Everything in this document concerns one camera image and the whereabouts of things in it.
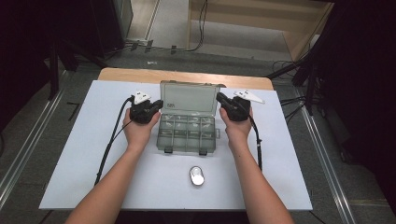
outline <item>white tabletop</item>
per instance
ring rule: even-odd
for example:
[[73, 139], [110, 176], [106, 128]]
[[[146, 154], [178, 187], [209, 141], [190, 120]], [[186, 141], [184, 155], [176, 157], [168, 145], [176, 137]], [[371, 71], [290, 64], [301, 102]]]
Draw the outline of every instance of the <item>white tabletop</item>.
[[[73, 209], [92, 189], [106, 145], [122, 103], [136, 91], [160, 96], [159, 84], [94, 81], [54, 170], [40, 209]], [[235, 89], [220, 90], [233, 97]], [[265, 104], [252, 103], [262, 139], [262, 172], [289, 210], [312, 210], [288, 127], [275, 91], [251, 90]], [[225, 125], [219, 113], [217, 149], [206, 157], [164, 154], [156, 147], [158, 124], [135, 170], [123, 209], [132, 210], [243, 210], [245, 209]], [[248, 144], [257, 159], [255, 133]], [[123, 134], [108, 154], [102, 176], [126, 148]], [[191, 183], [190, 168], [199, 166], [205, 183]]]

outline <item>person's right hand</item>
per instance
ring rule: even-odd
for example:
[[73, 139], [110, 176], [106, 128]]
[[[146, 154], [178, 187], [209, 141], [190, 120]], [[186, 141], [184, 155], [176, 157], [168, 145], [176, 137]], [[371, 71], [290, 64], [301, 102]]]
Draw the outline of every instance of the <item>person's right hand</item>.
[[126, 136], [126, 140], [128, 142], [128, 148], [138, 148], [139, 150], [143, 150], [146, 144], [149, 142], [149, 138], [151, 135], [151, 129], [160, 119], [161, 113], [157, 112], [152, 117], [150, 123], [148, 124], [139, 124], [135, 122], [131, 122], [129, 118], [130, 108], [128, 108], [125, 112], [125, 118], [123, 120], [123, 125], [127, 125], [124, 128], [124, 133]]
[[[225, 132], [229, 139], [229, 147], [231, 150], [242, 148], [248, 143], [248, 134], [250, 133], [250, 120], [232, 121], [228, 118], [227, 111], [224, 108], [219, 110], [221, 118], [226, 125]], [[250, 108], [250, 116], [253, 117], [253, 112]]]

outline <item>clear plastic box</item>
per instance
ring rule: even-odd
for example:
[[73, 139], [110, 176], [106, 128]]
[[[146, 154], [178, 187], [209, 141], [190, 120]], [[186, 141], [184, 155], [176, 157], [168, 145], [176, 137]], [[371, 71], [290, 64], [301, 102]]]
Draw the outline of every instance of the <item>clear plastic box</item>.
[[213, 153], [216, 149], [216, 95], [220, 85], [162, 81], [163, 100], [157, 147], [165, 153]]

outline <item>finger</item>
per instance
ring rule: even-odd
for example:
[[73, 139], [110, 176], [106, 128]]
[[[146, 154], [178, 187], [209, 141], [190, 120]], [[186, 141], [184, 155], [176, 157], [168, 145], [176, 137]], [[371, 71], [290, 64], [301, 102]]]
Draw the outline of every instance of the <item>finger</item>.
[[160, 119], [161, 113], [157, 112], [155, 113], [152, 118], [151, 121], [149, 122], [149, 125], [152, 127], [154, 127], [154, 125], [158, 122], [158, 120]]
[[228, 118], [228, 115], [227, 115], [227, 111], [223, 107], [220, 108], [219, 112], [220, 112], [221, 118], [224, 120], [225, 123], [230, 121], [230, 119]]

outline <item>cable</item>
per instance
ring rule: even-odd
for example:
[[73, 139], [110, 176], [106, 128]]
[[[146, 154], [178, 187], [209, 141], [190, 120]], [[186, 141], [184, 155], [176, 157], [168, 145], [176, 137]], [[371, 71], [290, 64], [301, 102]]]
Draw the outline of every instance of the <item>cable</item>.
[[294, 115], [297, 114], [297, 112], [303, 108], [304, 105], [300, 105], [299, 107], [297, 107], [297, 109], [295, 109], [293, 112], [291, 112], [291, 116], [289, 117], [288, 121], [286, 122], [286, 124], [289, 124], [290, 120], [294, 117]]
[[321, 223], [326, 224], [326, 222], [324, 222], [322, 219], [320, 219], [320, 217], [318, 217], [317, 215], [314, 214], [314, 212], [309, 211], [310, 214], [312, 214], [312, 216], [314, 216], [317, 220], [319, 220]]
[[125, 107], [125, 105], [126, 105], [128, 102], [130, 102], [130, 101], [132, 101], [132, 97], [126, 99], [125, 102], [122, 104], [122, 107], [121, 107], [121, 109], [120, 109], [119, 116], [117, 117], [116, 125], [114, 126], [113, 134], [111, 134], [110, 141], [109, 141], [108, 144], [107, 144], [107, 147], [106, 147], [106, 150], [105, 150], [105, 154], [103, 155], [102, 162], [100, 163], [99, 171], [98, 171], [98, 173], [97, 173], [97, 175], [96, 175], [96, 180], [95, 180], [95, 184], [94, 184], [94, 185], [96, 185], [96, 184], [99, 182], [99, 180], [100, 180], [100, 177], [101, 177], [102, 172], [103, 172], [103, 168], [105, 167], [105, 162], [106, 162], [106, 159], [107, 159], [108, 152], [110, 151], [110, 148], [111, 148], [111, 145], [113, 144], [113, 142], [114, 142], [114, 140], [116, 139], [116, 137], [120, 134], [120, 132], [121, 132], [128, 124], [131, 123], [131, 122], [129, 122], [129, 123], [127, 123], [126, 125], [124, 125], [124, 126], [121, 128], [121, 130], [120, 130], [120, 131], [117, 133], [117, 135], [116, 135], [117, 127], [119, 126], [120, 118], [121, 118], [122, 112], [123, 112], [123, 110], [124, 110], [124, 107]]
[[[294, 77], [294, 75], [288, 73], [288, 72], [289, 72], [290, 70], [292, 70], [293, 68], [291, 68], [291, 69], [288, 68], [289, 65], [286, 66], [286, 67], [284, 67], [285, 63], [292, 63], [292, 64], [294, 65], [294, 69], [295, 69], [296, 71], [297, 71], [297, 68], [298, 68], [298, 69], [304, 69], [304, 68], [301, 67], [301, 66], [302, 66], [303, 62], [306, 61], [306, 58], [305, 58], [305, 57], [307, 57], [307, 55], [308, 55], [308, 53], [309, 53], [310, 51], [311, 51], [311, 49], [308, 50], [306, 53], [304, 53], [304, 54], [300, 57], [300, 60], [298, 60], [298, 61], [296, 61], [296, 62], [294, 62], [294, 61], [275, 61], [275, 62], [273, 62], [273, 65], [272, 65], [273, 74], [270, 74], [270, 75], [268, 75], [268, 76], [266, 76], [266, 77], [269, 77], [270, 79], [276, 78], [276, 77], [279, 77], [279, 78], [281, 78], [281, 79], [284, 79], [284, 78], [281, 77], [281, 76], [284, 75], [284, 74], [287, 74], [287, 75], [289, 75], [289, 76], [291, 76], [291, 77]], [[276, 63], [282, 63], [281, 68], [280, 68], [279, 70], [277, 70], [277, 71], [275, 71], [275, 68], [274, 68], [274, 66], [275, 66]]]
[[285, 99], [285, 100], [280, 100], [280, 104], [283, 105], [290, 105], [296, 102], [301, 102], [301, 101], [305, 101], [305, 96], [300, 96], [300, 97], [296, 97], [296, 98], [291, 98], [291, 99]]
[[246, 109], [241, 106], [239, 103], [235, 102], [236, 106], [243, 110], [248, 118], [250, 119], [251, 126], [253, 127], [254, 132], [256, 133], [256, 143], [257, 143], [257, 163], [259, 165], [260, 170], [262, 170], [262, 140], [259, 136], [259, 129], [257, 128], [256, 122], [254, 122], [253, 117], [250, 116], [250, 113], [246, 111]]
[[48, 213], [41, 219], [41, 221], [38, 224], [43, 224], [47, 218], [52, 214], [53, 210], [49, 210]]
[[289, 124], [290, 120], [294, 117], [294, 115], [297, 114], [297, 112], [303, 108], [304, 105], [299, 105], [295, 110], [293, 110], [291, 113], [289, 113], [287, 116], [285, 116], [285, 119], [289, 118], [286, 124]]
[[[141, 47], [141, 48], [145, 48], [145, 49], [163, 49], [163, 50], [172, 50], [172, 51], [196, 51], [196, 50], [198, 50], [204, 44], [206, 12], [207, 12], [207, 0], [205, 0], [204, 5], [201, 8], [201, 13], [200, 13], [200, 16], [199, 16], [200, 41], [199, 41], [198, 45], [194, 49], [169, 49], [169, 48], [152, 47], [152, 46], [147, 47], [145, 45], [140, 45], [140, 44], [138, 44], [137, 47]], [[135, 44], [135, 42], [127, 42], [126, 44]], [[120, 52], [120, 51], [123, 51], [123, 50], [126, 50], [126, 49], [131, 49], [132, 47], [133, 46], [127, 46], [127, 47], [125, 47], [123, 49], [118, 49], [118, 50], [111, 51], [108, 54]]]

